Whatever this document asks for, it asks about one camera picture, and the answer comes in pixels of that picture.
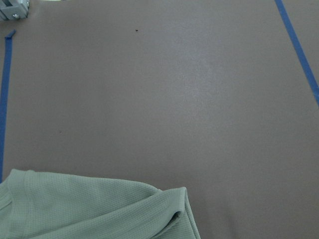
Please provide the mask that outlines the olive green long-sleeve shirt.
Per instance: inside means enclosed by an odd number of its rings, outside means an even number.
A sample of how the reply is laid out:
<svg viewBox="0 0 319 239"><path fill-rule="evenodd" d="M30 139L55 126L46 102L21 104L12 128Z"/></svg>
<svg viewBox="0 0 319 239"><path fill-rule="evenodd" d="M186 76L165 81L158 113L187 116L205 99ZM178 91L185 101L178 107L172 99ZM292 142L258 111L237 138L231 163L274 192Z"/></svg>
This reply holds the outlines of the olive green long-sleeve shirt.
<svg viewBox="0 0 319 239"><path fill-rule="evenodd" d="M14 169L0 185L3 239L197 239L185 187Z"/></svg>

